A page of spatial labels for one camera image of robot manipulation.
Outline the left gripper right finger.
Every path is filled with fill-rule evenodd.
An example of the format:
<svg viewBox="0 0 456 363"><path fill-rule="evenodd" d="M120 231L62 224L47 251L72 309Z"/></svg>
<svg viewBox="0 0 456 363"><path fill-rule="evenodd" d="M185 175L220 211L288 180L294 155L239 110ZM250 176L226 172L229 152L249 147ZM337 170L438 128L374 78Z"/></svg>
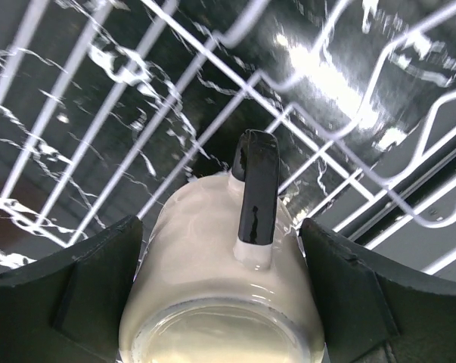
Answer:
<svg viewBox="0 0 456 363"><path fill-rule="evenodd" d="M456 362L456 282L305 219L299 230L332 362Z"/></svg>

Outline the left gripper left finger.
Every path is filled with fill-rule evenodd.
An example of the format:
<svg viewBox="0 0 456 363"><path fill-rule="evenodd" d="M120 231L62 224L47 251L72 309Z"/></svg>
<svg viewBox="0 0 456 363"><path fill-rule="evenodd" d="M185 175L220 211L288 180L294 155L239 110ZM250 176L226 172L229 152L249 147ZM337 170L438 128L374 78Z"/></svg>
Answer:
<svg viewBox="0 0 456 363"><path fill-rule="evenodd" d="M0 274L0 362L114 362L143 227L127 216Z"/></svg>

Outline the cream ribbed mug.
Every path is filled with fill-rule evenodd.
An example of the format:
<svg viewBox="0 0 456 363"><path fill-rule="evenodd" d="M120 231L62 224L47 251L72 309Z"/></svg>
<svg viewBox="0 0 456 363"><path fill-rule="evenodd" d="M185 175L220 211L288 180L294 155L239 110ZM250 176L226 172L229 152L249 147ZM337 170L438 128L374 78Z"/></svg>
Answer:
<svg viewBox="0 0 456 363"><path fill-rule="evenodd" d="M320 362L324 331L291 216L280 154L247 130L229 173L164 204L119 328L124 362Z"/></svg>

